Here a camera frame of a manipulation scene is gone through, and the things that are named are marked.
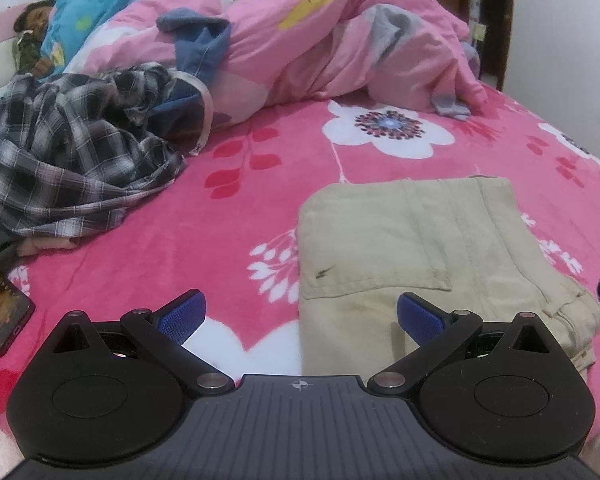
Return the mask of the pink patterned quilt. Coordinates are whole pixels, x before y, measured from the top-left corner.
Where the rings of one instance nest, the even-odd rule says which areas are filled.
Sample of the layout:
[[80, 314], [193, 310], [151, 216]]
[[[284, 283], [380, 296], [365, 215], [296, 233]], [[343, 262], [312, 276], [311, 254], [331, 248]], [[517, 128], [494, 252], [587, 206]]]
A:
[[173, 40], [157, 20], [179, 8], [230, 22], [211, 95], [232, 124], [266, 106], [361, 89], [457, 119], [486, 106], [468, 26], [437, 0], [56, 0], [41, 52], [56, 73], [173, 68]]

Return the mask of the pink floral fleece blanket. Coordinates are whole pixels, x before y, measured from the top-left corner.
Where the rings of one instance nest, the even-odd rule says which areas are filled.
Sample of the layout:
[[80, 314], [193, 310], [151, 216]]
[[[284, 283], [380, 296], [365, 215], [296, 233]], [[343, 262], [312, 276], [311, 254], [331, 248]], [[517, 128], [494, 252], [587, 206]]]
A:
[[595, 288], [600, 160], [503, 93], [486, 96], [484, 112], [464, 122], [359, 100], [262, 110], [215, 133], [178, 180], [117, 229], [16, 266], [10, 279], [35, 310], [0, 356], [0, 478], [20, 461], [5, 431], [7, 397], [70, 310], [112, 320], [200, 289], [208, 318], [193, 350], [218, 344], [234, 375], [294, 373], [298, 211], [333, 183], [506, 178], [547, 261]]

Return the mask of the beige khaki trousers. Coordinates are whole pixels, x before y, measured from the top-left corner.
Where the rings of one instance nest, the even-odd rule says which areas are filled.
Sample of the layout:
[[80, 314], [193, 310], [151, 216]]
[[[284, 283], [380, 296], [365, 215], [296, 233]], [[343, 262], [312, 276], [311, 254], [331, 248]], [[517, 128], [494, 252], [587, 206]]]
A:
[[533, 312], [577, 370], [595, 362], [600, 304], [545, 259], [506, 179], [329, 185], [301, 206], [298, 254], [304, 374], [369, 378], [412, 352], [404, 292], [491, 322]]

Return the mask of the sleeping child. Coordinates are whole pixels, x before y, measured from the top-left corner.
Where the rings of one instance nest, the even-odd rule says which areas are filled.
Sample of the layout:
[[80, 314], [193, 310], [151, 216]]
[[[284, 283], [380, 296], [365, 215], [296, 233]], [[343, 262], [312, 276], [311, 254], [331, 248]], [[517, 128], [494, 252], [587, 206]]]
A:
[[53, 70], [54, 63], [41, 54], [41, 47], [55, 3], [55, 0], [29, 3], [15, 19], [12, 56], [18, 74], [29, 73], [44, 78]]

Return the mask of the black smartphone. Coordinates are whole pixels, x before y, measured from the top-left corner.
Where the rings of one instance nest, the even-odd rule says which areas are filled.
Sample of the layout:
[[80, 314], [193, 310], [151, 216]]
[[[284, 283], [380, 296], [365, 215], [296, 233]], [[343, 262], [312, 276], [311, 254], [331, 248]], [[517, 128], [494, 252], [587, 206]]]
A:
[[0, 272], [0, 356], [7, 353], [34, 311], [33, 301]]

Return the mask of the blue denim garment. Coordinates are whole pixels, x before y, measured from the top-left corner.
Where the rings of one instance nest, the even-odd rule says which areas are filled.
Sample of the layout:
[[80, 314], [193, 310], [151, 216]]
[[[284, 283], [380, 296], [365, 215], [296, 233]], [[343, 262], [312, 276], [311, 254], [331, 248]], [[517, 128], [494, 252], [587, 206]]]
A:
[[211, 86], [230, 46], [230, 22], [179, 8], [160, 15], [157, 28], [173, 40], [175, 66], [168, 70], [166, 97], [151, 110], [149, 125], [162, 136], [192, 127], [197, 141], [189, 153], [197, 155], [212, 129]]

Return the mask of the black white plaid shirt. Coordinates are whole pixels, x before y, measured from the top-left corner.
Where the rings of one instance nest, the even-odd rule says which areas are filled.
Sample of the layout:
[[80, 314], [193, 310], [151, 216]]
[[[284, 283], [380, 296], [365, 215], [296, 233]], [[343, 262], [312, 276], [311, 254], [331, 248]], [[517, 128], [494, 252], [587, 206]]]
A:
[[0, 97], [0, 226], [68, 238], [120, 226], [186, 166], [149, 128], [172, 86], [155, 63], [100, 77], [15, 77]]

